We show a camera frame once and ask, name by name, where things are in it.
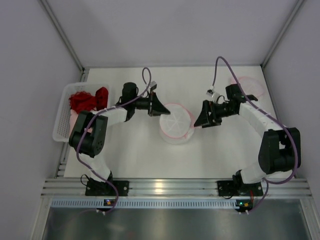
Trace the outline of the pink-trimmed mesh laundry bag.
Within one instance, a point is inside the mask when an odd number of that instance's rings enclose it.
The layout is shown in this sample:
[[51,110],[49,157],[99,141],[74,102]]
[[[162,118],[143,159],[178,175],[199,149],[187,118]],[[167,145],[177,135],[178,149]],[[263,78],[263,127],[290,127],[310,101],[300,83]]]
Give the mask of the pink-trimmed mesh laundry bag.
[[187,143],[195,132],[195,117],[181,104],[167,103],[164,106],[170,114],[162,114],[159,118],[160,136],[168,144]]

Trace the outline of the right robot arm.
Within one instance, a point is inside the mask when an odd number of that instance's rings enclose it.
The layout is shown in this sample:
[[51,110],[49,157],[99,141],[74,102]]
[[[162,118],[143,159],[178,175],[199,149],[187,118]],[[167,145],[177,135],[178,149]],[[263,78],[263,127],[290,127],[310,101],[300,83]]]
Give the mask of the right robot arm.
[[227,101],[204,100],[194,126],[219,126],[222,119],[239,115],[261,137],[257,161],[238,170],[232,179],[238,186],[256,184],[279,172],[294,172],[301,166],[301,135],[295,128],[287,128],[258,106],[257,98],[241,92],[238,84],[225,88]]

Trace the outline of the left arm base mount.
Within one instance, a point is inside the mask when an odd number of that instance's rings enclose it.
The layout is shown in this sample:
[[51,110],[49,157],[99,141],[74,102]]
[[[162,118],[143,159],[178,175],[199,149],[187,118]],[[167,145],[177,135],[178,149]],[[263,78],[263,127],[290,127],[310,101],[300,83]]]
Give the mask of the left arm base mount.
[[[127,180],[113,180],[111,182],[120,197],[127,197],[130,182]],[[86,183],[85,195],[90,197],[117,196],[116,190],[108,183],[90,178]]]

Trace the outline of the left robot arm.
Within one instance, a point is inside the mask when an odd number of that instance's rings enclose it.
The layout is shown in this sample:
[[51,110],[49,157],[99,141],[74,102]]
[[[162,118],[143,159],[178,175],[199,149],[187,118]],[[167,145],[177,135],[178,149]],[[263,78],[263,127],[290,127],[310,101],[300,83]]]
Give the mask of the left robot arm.
[[123,85],[122,96],[116,105],[97,112],[82,111],[69,137],[69,145],[74,148],[77,160],[88,168],[91,179],[98,183],[112,182],[112,171],[104,160],[107,128],[129,121],[136,110],[146,110],[150,117],[169,115],[171,112],[159,101],[155,89],[156,83],[147,85],[146,97],[138,94],[133,82]]

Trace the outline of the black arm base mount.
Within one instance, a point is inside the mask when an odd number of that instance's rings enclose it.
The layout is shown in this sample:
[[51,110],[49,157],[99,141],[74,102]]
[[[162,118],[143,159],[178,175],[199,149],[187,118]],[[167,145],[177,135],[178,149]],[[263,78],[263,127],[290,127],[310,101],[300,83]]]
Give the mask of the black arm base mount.
[[217,181],[219,197],[230,199],[232,197],[262,197],[264,192],[260,182],[252,184],[236,183],[233,180]]

